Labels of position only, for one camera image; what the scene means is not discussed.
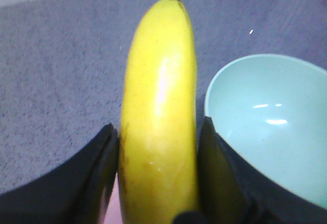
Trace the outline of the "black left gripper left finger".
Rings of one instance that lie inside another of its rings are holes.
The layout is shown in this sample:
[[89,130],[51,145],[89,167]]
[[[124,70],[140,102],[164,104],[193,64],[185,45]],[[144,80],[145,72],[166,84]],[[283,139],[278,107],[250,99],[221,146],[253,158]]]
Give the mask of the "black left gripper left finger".
[[1,194],[1,223],[104,223],[118,168],[112,124],[42,177]]

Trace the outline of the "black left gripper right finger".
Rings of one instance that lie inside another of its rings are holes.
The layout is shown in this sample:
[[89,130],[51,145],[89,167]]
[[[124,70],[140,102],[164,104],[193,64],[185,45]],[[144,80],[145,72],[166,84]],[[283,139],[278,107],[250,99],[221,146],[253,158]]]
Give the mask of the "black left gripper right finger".
[[205,117],[197,154],[200,210],[174,223],[326,223],[326,209],[274,183],[216,133]]

